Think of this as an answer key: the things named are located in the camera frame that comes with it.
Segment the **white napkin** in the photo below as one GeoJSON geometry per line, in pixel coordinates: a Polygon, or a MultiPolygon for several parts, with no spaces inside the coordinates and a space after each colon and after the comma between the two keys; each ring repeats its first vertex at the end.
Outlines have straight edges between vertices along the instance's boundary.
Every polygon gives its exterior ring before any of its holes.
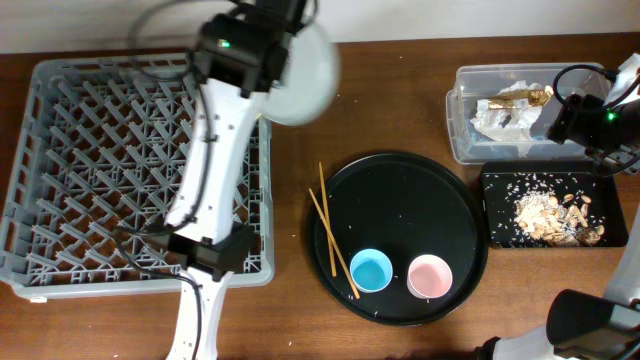
{"type": "Polygon", "coordinates": [[[470,123],[492,141],[531,141],[530,130],[541,113],[541,106],[531,104],[512,109],[491,109],[488,99],[480,99],[476,101],[476,114],[470,123]]]}

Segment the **grey round plate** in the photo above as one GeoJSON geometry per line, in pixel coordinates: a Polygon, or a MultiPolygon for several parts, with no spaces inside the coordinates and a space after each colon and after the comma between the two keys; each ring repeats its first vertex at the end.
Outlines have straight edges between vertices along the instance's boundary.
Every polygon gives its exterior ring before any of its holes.
{"type": "Polygon", "coordinates": [[[262,115],[285,126],[313,122],[336,97],[340,72],[336,44],[319,24],[311,24],[293,38],[287,65],[267,96],[262,115]]]}

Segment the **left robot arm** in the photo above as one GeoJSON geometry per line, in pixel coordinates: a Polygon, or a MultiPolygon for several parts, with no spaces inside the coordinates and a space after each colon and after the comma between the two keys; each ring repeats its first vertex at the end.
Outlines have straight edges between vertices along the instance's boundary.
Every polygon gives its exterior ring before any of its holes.
{"type": "Polygon", "coordinates": [[[224,296],[253,242],[232,219],[241,162],[293,39],[312,25],[304,1],[236,2],[202,25],[188,54],[199,83],[187,168],[163,229],[147,238],[177,255],[182,293],[169,353],[214,359],[224,296]]]}

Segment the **light blue cup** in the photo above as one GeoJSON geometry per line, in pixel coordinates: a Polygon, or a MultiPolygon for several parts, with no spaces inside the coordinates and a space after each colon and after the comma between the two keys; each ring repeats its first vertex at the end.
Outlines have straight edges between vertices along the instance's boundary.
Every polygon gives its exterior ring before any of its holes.
{"type": "Polygon", "coordinates": [[[393,278],[393,265],[377,249],[363,249],[351,259],[349,271],[358,290],[375,293],[385,289],[393,278]]]}

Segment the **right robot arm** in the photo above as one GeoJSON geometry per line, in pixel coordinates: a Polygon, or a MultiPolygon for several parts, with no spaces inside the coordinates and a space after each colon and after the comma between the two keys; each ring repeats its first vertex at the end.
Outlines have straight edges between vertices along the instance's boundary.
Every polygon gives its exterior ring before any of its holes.
{"type": "MultiPolygon", "coordinates": [[[[594,179],[639,167],[639,56],[615,70],[605,99],[559,96],[562,108],[552,141],[582,145],[589,161],[572,163],[594,179]]],[[[520,337],[494,337],[475,349],[476,359],[636,359],[639,356],[639,232],[632,231],[614,277],[602,297],[565,289],[554,299],[544,326],[520,337]]]]}

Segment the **pink cup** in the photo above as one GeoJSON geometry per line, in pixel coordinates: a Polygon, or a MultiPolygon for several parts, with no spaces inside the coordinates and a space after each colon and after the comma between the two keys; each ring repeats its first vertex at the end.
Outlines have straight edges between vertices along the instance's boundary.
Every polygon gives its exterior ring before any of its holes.
{"type": "Polygon", "coordinates": [[[451,268],[435,255],[420,255],[409,265],[407,287],[418,299],[435,299],[446,295],[453,285],[451,268]]]}

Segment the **gold foil wrapper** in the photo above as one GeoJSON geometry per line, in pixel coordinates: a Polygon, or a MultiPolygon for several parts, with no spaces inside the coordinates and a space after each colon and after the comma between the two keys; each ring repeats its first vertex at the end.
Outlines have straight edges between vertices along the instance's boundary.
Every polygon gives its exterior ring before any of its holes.
{"type": "Polygon", "coordinates": [[[504,92],[490,97],[488,108],[490,110],[524,109],[530,107],[543,107],[554,96],[551,86],[543,89],[523,89],[504,92]]]}

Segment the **nut shell food scraps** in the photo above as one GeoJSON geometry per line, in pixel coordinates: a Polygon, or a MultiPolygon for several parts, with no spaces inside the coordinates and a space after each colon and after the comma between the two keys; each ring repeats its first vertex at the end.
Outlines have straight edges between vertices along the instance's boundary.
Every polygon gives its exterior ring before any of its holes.
{"type": "Polygon", "coordinates": [[[530,191],[515,202],[516,233],[551,247],[595,246],[605,227],[590,213],[591,204],[584,194],[530,191]]]}

